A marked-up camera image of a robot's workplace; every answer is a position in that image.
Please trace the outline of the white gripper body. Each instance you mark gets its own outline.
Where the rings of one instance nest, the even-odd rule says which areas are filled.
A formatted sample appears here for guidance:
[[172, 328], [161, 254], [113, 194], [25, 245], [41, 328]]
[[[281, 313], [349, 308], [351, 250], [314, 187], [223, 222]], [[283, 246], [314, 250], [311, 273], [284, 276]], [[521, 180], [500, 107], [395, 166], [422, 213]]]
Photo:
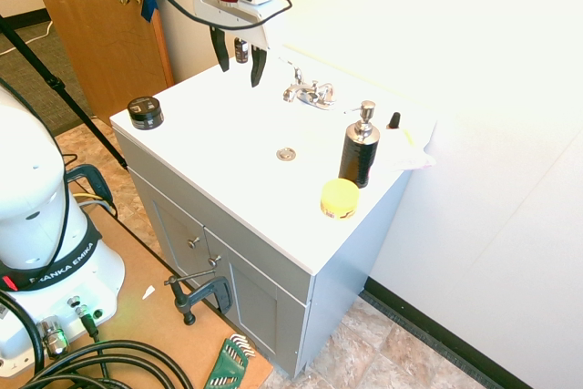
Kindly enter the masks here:
[[269, 34], [266, 24], [259, 25], [268, 14], [263, 6], [237, 1], [193, 0], [194, 16], [219, 25], [225, 30], [235, 27], [230, 33], [263, 50], [269, 50]]

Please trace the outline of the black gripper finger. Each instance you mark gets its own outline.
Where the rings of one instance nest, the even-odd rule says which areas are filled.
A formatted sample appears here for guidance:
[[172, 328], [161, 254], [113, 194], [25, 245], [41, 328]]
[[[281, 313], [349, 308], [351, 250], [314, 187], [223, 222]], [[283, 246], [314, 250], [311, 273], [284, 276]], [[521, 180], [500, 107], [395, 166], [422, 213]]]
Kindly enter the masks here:
[[223, 72], [230, 68], [230, 57], [226, 46], [225, 32], [215, 26], [210, 27], [210, 38], [215, 56]]
[[261, 82], [261, 77], [267, 62], [267, 51], [257, 47], [251, 47], [251, 86], [256, 87]]

